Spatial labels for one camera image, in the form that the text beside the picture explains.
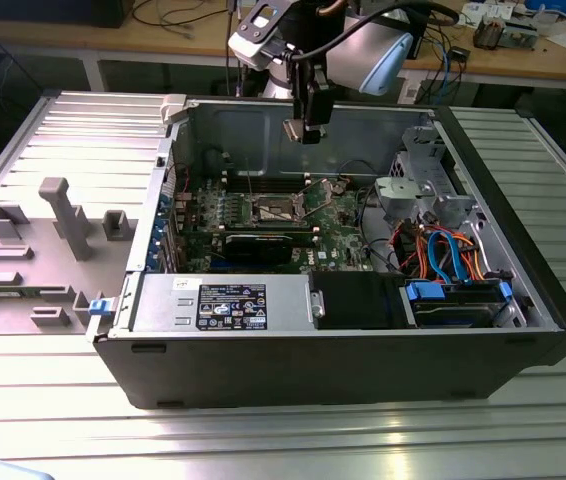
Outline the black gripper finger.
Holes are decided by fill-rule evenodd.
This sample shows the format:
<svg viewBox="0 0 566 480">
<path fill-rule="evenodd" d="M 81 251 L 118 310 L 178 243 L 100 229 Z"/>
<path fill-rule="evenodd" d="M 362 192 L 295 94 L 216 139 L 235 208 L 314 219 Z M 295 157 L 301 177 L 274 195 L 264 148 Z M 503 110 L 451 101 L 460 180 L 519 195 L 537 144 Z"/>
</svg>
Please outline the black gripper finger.
<svg viewBox="0 0 566 480">
<path fill-rule="evenodd" d="M 291 139 L 306 145 L 317 144 L 321 128 L 331 118 L 334 85 L 322 64 L 296 64 L 291 70 L 291 87 Z"/>
</svg>

